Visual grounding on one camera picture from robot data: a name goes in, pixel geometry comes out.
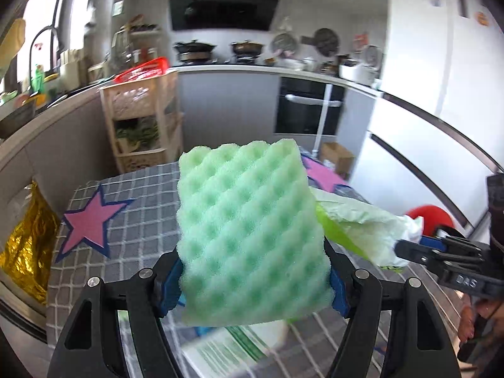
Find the black range hood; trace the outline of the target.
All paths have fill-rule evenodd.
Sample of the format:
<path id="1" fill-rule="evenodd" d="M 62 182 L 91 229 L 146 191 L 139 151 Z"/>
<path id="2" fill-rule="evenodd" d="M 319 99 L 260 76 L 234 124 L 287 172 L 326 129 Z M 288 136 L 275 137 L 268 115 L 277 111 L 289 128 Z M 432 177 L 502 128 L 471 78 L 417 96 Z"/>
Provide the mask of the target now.
<path id="1" fill-rule="evenodd" d="M 168 0 L 174 31 L 270 29 L 279 0 Z"/>

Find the white rice cooker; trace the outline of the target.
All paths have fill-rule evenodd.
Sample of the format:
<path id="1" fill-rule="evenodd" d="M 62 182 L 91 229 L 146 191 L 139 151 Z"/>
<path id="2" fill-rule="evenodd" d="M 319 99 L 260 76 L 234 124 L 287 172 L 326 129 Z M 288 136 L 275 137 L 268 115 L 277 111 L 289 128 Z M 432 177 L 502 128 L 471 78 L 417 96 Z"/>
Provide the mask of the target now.
<path id="1" fill-rule="evenodd" d="M 376 45 L 368 44 L 340 63 L 339 77 L 371 87 L 379 76 L 382 60 L 382 50 Z"/>

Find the red plastic stool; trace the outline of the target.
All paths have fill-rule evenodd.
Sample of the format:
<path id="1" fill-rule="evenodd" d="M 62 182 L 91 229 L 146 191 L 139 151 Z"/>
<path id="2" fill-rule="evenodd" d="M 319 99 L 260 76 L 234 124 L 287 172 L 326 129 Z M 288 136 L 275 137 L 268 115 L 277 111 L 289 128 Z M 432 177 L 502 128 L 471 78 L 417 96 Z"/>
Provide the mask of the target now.
<path id="1" fill-rule="evenodd" d="M 406 212 L 406 215 L 412 219 L 423 219 L 423 236 L 434 236 L 436 230 L 440 226 L 445 226 L 453 229 L 455 223 L 451 216 L 445 212 L 441 207 L 435 205 L 423 205 L 414 207 Z"/>

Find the black built-in oven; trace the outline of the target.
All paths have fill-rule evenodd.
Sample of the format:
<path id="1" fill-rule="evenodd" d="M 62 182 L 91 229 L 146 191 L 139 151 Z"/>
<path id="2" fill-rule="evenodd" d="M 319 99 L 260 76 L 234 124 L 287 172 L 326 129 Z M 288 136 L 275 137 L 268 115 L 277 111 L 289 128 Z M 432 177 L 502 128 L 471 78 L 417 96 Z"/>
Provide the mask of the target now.
<path id="1" fill-rule="evenodd" d="M 326 84 L 299 78 L 280 79 L 275 122 L 277 134 L 316 135 L 325 98 Z M 322 133 L 333 136 L 344 104 L 346 90 L 334 85 Z"/>

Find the white refrigerator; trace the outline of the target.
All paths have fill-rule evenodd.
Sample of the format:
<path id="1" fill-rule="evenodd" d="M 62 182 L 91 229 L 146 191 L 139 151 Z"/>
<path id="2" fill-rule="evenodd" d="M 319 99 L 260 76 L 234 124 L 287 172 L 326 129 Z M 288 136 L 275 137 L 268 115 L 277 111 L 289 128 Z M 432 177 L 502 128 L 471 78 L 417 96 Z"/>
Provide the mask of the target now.
<path id="1" fill-rule="evenodd" d="M 474 230 L 503 167 L 503 31 L 486 0 L 389 0 L 379 95 L 350 179 L 396 214 Z"/>

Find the white stick vacuum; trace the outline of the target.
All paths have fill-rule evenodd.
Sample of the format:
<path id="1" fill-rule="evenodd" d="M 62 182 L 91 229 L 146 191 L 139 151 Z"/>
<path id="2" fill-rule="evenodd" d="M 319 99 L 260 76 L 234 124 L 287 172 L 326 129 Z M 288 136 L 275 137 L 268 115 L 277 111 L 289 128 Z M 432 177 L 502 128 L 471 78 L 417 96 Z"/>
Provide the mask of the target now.
<path id="1" fill-rule="evenodd" d="M 301 139 L 300 146 L 305 148 L 312 156 L 317 158 L 319 156 L 319 150 L 321 147 L 321 144 L 323 142 L 324 137 L 334 137 L 329 136 L 329 135 L 324 135 L 322 133 L 324 125 L 325 125 L 325 118 L 327 114 L 327 109 L 328 109 L 328 102 L 331 96 L 331 88 L 334 86 L 334 84 L 326 84 L 325 88 L 325 98 L 324 98 L 324 103 L 322 107 L 322 113 L 321 117 L 319 119 L 319 127 L 318 127 L 318 132 L 316 135 L 299 135 L 299 134 L 282 134 L 282 135 L 291 135 L 293 137 L 296 137 L 297 139 Z"/>

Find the white green plastic bag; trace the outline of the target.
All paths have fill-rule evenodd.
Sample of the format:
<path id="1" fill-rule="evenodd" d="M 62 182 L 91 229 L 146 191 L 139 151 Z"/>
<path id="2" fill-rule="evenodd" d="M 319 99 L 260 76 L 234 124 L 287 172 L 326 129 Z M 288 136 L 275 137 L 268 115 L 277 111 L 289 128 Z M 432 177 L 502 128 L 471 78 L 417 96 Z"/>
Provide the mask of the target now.
<path id="1" fill-rule="evenodd" d="M 424 218 L 396 216 L 364 201 L 310 189 L 316 200 L 316 216 L 325 237 L 354 254 L 386 270 L 400 272 L 408 261 L 399 258 L 399 240 L 418 243 L 423 235 Z"/>

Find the gold foil bag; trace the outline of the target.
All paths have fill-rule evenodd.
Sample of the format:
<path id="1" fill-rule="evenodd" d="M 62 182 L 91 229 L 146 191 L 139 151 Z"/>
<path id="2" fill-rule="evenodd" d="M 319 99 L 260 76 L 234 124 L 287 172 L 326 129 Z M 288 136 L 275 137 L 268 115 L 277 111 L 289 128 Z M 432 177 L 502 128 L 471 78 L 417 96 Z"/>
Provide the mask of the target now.
<path id="1" fill-rule="evenodd" d="M 29 189 L 26 212 L 1 252 L 1 269 L 18 288 L 44 306 L 61 221 L 36 181 L 31 182 Z"/>

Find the beige storage rack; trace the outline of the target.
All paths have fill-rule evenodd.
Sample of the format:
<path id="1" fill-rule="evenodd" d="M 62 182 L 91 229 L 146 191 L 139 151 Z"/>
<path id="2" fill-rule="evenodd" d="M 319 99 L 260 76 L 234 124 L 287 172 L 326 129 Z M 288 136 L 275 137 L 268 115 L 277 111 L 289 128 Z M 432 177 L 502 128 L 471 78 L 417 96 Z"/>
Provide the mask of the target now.
<path id="1" fill-rule="evenodd" d="M 184 115 L 176 70 L 102 88 L 108 138 L 121 173 L 176 161 L 183 152 Z"/>

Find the black wok on stove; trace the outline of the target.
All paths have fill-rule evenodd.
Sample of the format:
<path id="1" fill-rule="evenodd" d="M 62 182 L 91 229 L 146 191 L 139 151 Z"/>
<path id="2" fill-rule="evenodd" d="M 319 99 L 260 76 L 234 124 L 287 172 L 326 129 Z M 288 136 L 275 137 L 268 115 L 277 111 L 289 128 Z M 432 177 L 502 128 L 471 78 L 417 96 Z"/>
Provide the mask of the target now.
<path id="1" fill-rule="evenodd" d="M 212 60 L 215 45 L 193 39 L 190 42 L 175 43 L 174 49 L 177 52 L 177 58 L 180 62 L 185 64 L 192 62 L 200 63 Z"/>

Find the black kitchen faucet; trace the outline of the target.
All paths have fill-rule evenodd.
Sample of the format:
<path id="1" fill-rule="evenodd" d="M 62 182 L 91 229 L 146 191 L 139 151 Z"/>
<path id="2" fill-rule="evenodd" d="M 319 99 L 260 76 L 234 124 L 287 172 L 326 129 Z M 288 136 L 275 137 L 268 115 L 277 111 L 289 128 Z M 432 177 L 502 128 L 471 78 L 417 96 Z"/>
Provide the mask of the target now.
<path id="1" fill-rule="evenodd" d="M 43 90 L 43 79 L 58 70 L 62 46 L 54 25 L 41 28 L 28 49 L 28 86 L 31 93 Z"/>

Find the red plastic basket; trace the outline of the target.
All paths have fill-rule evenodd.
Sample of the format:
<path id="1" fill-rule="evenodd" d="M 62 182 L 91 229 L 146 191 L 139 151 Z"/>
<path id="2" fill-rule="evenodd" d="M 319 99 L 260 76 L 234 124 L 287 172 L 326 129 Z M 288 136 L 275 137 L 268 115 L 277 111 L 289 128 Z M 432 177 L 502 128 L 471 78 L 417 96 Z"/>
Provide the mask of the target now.
<path id="1" fill-rule="evenodd" d="M 161 76 L 168 71 L 168 68 L 170 68 L 168 59 L 165 57 L 157 57 L 120 73 L 114 78 L 114 83 L 122 84 Z"/>

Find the white green milk carton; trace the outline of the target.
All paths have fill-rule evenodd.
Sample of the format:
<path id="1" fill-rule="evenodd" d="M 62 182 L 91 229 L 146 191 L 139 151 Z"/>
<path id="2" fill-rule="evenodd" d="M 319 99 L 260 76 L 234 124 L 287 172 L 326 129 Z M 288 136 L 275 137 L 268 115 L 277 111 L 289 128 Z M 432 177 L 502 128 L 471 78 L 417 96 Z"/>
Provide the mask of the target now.
<path id="1" fill-rule="evenodd" d="M 185 360 L 200 377 L 237 377 L 251 371 L 281 347 L 286 321 L 223 328 L 197 327 L 194 341 L 182 346 Z"/>

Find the cardboard box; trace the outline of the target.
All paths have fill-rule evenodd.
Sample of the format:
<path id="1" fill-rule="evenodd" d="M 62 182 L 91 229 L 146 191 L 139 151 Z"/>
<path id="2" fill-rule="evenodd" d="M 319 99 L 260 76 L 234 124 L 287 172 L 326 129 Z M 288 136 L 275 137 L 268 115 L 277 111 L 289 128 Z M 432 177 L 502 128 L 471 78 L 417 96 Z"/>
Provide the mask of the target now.
<path id="1" fill-rule="evenodd" d="M 337 142 L 323 142 L 319 160 L 342 178 L 348 178 L 354 165 L 354 155 Z"/>

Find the green wavy sponge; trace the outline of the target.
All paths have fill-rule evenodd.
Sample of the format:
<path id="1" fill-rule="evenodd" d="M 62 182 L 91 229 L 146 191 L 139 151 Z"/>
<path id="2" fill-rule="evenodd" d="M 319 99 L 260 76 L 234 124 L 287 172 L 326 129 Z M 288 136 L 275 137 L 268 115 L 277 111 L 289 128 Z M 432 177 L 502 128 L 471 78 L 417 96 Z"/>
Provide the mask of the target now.
<path id="1" fill-rule="evenodd" d="M 179 169 L 186 325 L 260 324 L 331 304 L 324 230 L 295 141 L 198 146 Z"/>

